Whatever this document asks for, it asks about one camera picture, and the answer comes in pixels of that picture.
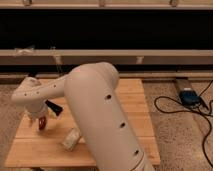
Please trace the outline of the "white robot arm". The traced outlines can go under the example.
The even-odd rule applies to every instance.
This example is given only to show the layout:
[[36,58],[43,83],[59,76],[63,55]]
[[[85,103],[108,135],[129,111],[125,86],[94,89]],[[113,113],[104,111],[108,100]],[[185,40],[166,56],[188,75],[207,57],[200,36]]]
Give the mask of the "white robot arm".
[[118,82],[112,64],[83,64],[46,84],[27,77],[11,100],[37,119],[47,100],[63,97],[99,171],[155,171],[115,93]]

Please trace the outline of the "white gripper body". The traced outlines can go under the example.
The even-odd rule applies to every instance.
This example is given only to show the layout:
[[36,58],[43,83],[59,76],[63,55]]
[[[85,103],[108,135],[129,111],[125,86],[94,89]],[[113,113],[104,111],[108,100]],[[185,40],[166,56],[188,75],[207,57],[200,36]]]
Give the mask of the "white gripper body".
[[29,125],[32,126],[37,119],[47,118],[49,110],[45,107],[38,111],[26,110],[26,113],[29,118]]

